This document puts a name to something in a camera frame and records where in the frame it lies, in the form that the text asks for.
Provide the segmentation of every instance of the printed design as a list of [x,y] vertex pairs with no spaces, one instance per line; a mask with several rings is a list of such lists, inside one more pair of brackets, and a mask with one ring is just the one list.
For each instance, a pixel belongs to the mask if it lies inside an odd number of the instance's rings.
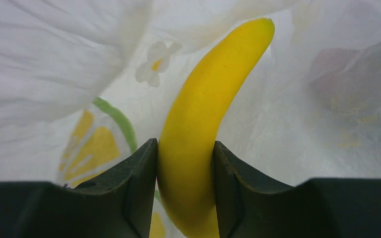
[[320,17],[323,3],[321,1],[301,2],[293,12],[293,24],[295,27],[292,43],[303,42],[303,33],[311,27]]
[[166,237],[166,229],[164,228],[161,216],[158,212],[154,212],[151,216],[151,228],[149,238]]
[[154,191],[154,197],[158,200],[159,203],[161,203],[160,192],[158,190]]
[[147,82],[151,87],[160,86],[159,73],[163,73],[169,67],[169,61],[172,54],[182,46],[179,43],[173,43],[167,48],[164,42],[156,42],[150,47],[147,55],[147,62],[143,63],[135,73],[138,82]]
[[[363,147],[366,144],[362,142],[363,137],[359,131],[373,131],[381,119],[375,112],[371,112],[369,100],[364,102],[355,100],[353,97],[341,98],[337,94],[332,95],[330,100],[326,102],[326,108],[330,114],[321,112],[311,112],[311,115],[305,118],[305,125],[309,131],[318,130],[316,126],[322,123],[328,123],[324,120],[332,115],[331,120],[336,123],[343,124],[340,126],[337,142],[328,142],[328,148],[337,146],[342,149]],[[312,139],[316,139],[314,133],[309,133]]]
[[117,125],[115,130],[120,130],[125,145],[117,142],[114,130],[109,129],[113,127],[96,125],[95,115],[90,109],[84,110],[60,164],[59,181],[69,187],[76,187],[83,181],[101,174],[120,162],[121,156],[128,157],[137,150],[135,133],[127,117],[101,98],[96,98],[93,105],[110,116],[113,121],[109,122]]

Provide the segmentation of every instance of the yellow banana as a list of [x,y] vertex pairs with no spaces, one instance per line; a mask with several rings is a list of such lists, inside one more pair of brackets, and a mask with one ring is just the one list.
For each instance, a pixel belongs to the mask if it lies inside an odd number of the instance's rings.
[[219,237],[211,157],[220,122],[272,41],[260,18],[230,32],[196,65],[167,115],[159,142],[158,183],[173,223],[189,238]]

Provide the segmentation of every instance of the crinkled plastic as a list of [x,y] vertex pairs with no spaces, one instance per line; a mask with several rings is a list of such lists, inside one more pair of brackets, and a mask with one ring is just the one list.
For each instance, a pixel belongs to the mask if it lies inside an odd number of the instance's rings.
[[[137,146],[159,137],[202,56],[261,16],[274,21],[274,39],[217,139],[291,185],[381,178],[381,0],[7,0],[0,1],[0,180],[73,182],[60,158],[72,164],[101,126],[120,151],[109,163],[126,158],[133,150],[117,138],[127,135],[107,125],[114,119],[100,116],[95,97],[125,115]],[[90,137],[64,158],[84,109],[96,115]],[[77,179],[109,166],[84,160],[70,170],[85,171]],[[153,237],[178,237],[154,206]]]

